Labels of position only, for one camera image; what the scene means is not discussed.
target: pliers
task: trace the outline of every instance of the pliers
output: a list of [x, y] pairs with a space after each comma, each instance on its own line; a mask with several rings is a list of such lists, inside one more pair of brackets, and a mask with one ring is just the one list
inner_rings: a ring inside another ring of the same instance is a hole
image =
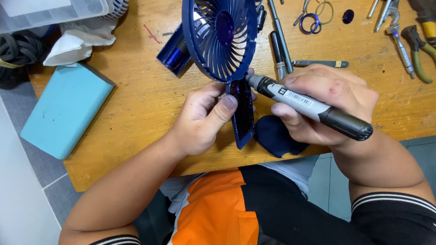
[[418, 77], [425, 83], [429, 84], [433, 82], [433, 79], [429, 77], [423, 70], [421, 64], [421, 56], [419, 55], [419, 48], [423, 49], [436, 62], [436, 49], [433, 48], [428, 43], [421, 40], [418, 31], [416, 30], [416, 25], [404, 28], [401, 31], [401, 35], [407, 40], [412, 49], [412, 60], [413, 66], [415, 67], [415, 72]]

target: navy blue cloth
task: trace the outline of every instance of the navy blue cloth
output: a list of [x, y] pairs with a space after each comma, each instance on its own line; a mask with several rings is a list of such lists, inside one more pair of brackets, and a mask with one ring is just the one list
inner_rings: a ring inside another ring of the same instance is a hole
[[294, 140], [282, 120], [274, 115], [263, 116], [256, 122], [254, 138], [277, 158], [288, 152], [298, 155], [309, 146]]

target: wooden workbench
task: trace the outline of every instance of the wooden workbench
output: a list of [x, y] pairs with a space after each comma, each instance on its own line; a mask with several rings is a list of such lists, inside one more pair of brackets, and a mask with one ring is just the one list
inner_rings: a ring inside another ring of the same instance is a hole
[[[372, 1], [331, 0], [335, 16], [318, 35], [304, 35], [292, 23], [300, 15], [303, 0], [276, 0], [286, 42], [293, 60], [349, 61], [349, 70], [368, 82], [380, 94], [374, 112], [373, 125], [397, 140], [436, 134], [436, 84], [426, 85], [411, 80], [403, 68], [393, 40], [383, 30], [374, 33], [381, 4], [375, 16], [366, 18]], [[317, 3], [311, 1], [313, 12]], [[273, 30], [271, 13], [257, 38], [252, 67], [258, 74], [276, 77], [269, 33]], [[341, 18], [345, 10], [355, 12], [354, 21], [345, 25]], [[321, 20], [330, 17], [326, 6]], [[416, 13], [407, 1], [399, 5], [402, 27], [417, 24]], [[77, 191], [85, 191], [95, 180], [161, 137], [174, 123], [186, 94], [206, 84], [209, 79], [191, 65], [180, 78], [174, 76], [156, 55], [181, 22], [181, 0], [132, 0], [114, 34], [116, 41], [108, 47], [95, 47], [89, 64], [114, 81], [117, 86], [86, 130], [71, 156], [64, 160]], [[144, 24], [160, 43], [149, 36]], [[421, 52], [425, 71], [436, 78], [435, 64]], [[35, 69], [31, 81], [39, 97], [53, 68]], [[273, 101], [259, 96], [255, 120], [271, 114]], [[311, 145], [298, 156], [286, 154], [284, 159], [326, 153], [328, 148]], [[235, 146], [231, 123], [217, 135], [216, 144], [205, 154], [186, 158], [173, 176], [218, 170], [235, 166], [275, 161], [254, 140], [243, 150]]]

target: striped sleeve cuff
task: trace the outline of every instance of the striped sleeve cuff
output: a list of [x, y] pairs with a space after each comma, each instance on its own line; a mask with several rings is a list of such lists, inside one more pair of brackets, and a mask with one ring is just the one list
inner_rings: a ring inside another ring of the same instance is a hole
[[141, 242], [133, 235], [116, 235], [93, 242], [90, 245], [141, 245]]
[[414, 204], [414, 205], [421, 206], [436, 214], [436, 206], [431, 204], [429, 201], [414, 195], [399, 193], [399, 192], [373, 192], [373, 193], [361, 195], [353, 202], [351, 206], [351, 213], [353, 213], [356, 208], [358, 208], [363, 204], [378, 202], [378, 201], [392, 201], [392, 202]]

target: red wire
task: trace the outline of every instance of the red wire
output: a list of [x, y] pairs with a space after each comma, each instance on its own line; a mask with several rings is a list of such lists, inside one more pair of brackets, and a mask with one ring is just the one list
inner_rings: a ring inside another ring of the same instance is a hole
[[157, 43], [160, 43], [156, 37], [151, 33], [150, 29], [148, 29], [148, 27], [144, 24], [144, 27], [147, 29], [148, 33], [150, 33], [150, 35], [154, 38], [154, 40], [156, 40]]

